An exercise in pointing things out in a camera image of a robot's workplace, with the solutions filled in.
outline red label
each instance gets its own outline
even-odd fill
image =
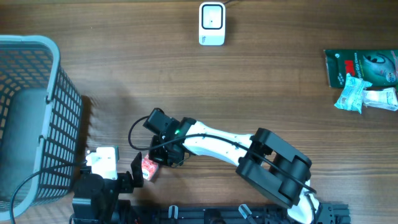
[[[345,60],[344,64],[346,65],[346,73],[349,73],[352,77],[355,76],[354,61],[353,60]]]

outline light blue packet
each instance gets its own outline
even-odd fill
[[[362,113],[363,90],[372,86],[372,83],[364,81],[362,78],[352,77],[347,73],[346,85],[344,90],[335,103],[335,107],[348,111],[358,111]]]

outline gray basket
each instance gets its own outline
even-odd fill
[[[82,108],[52,40],[0,35],[0,221],[10,219],[11,195],[27,176],[74,162]],[[72,175],[67,167],[26,183],[17,194],[15,216],[63,197]]]

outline small pink packet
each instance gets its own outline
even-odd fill
[[[151,178],[156,174],[157,170],[159,169],[159,164],[150,160],[148,154],[142,160],[141,166],[142,176],[147,180],[151,180]]]

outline wooden tabletop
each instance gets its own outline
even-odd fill
[[[346,203],[353,223],[398,219],[398,115],[333,106],[325,49],[398,48],[397,1],[240,1],[226,11],[222,47],[198,43],[199,2],[0,6],[2,34],[40,34],[60,47],[61,64],[85,96],[86,149],[118,145],[118,171],[137,154],[130,125],[153,108],[232,133],[277,133],[313,165],[322,202]],[[148,146],[151,133],[133,132]],[[272,203],[235,167],[194,157],[163,167],[129,198],[134,204]],[[70,194],[31,207],[18,223],[66,223]]]

